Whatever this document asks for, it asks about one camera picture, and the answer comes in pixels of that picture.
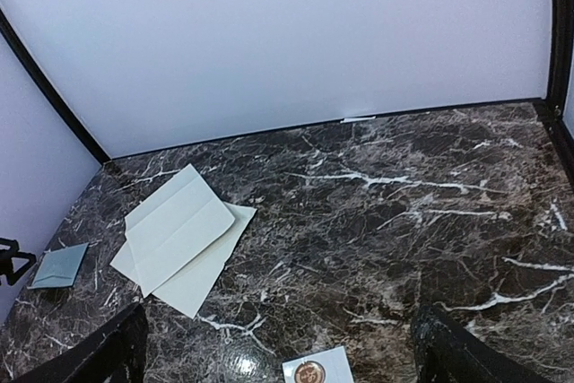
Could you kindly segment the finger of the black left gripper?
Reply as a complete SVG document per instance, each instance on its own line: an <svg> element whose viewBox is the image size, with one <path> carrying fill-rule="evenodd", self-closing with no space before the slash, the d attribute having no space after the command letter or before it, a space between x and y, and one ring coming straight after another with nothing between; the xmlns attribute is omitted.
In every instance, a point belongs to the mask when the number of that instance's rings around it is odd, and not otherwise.
<svg viewBox="0 0 574 383"><path fill-rule="evenodd" d="M33 253L20 251L19 242L15 239L1 238L0 242L1 275L6 278L9 285L15 285L36 264L36 256ZM24 263L15 269L14 259L23 260Z"/></svg>

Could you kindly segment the cream letter paper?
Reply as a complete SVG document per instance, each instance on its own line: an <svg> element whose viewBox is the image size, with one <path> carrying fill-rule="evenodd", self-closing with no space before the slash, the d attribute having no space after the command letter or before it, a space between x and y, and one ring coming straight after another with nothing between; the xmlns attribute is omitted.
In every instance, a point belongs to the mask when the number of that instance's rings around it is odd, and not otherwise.
<svg viewBox="0 0 574 383"><path fill-rule="evenodd" d="M144 297L197 257L235 216L191 165L126 217L126 243Z"/></svg>

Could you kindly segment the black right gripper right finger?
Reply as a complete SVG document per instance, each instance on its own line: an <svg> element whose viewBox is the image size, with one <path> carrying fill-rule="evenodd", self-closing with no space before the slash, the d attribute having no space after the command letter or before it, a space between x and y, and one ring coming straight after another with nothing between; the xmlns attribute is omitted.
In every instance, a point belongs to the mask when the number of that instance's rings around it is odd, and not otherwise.
<svg viewBox="0 0 574 383"><path fill-rule="evenodd" d="M411 323L419 382L546 382L494 351L434 306L421 306Z"/></svg>

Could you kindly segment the blue-grey envelope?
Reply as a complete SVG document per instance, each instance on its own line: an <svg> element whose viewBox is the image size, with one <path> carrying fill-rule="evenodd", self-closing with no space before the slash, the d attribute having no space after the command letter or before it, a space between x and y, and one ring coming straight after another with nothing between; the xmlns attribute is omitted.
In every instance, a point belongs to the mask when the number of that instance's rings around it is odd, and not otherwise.
<svg viewBox="0 0 574 383"><path fill-rule="evenodd" d="M74 285L88 243L49 251L42 258L28 290L60 289Z"/></svg>

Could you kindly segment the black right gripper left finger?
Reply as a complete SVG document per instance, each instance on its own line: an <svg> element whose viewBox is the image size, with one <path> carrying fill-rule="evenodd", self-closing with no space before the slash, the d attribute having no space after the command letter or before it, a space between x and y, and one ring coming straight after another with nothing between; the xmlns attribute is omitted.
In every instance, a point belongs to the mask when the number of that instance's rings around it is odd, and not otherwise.
<svg viewBox="0 0 574 383"><path fill-rule="evenodd" d="M149 328L134 303L75 348L41 366L40 382L142 382Z"/></svg>

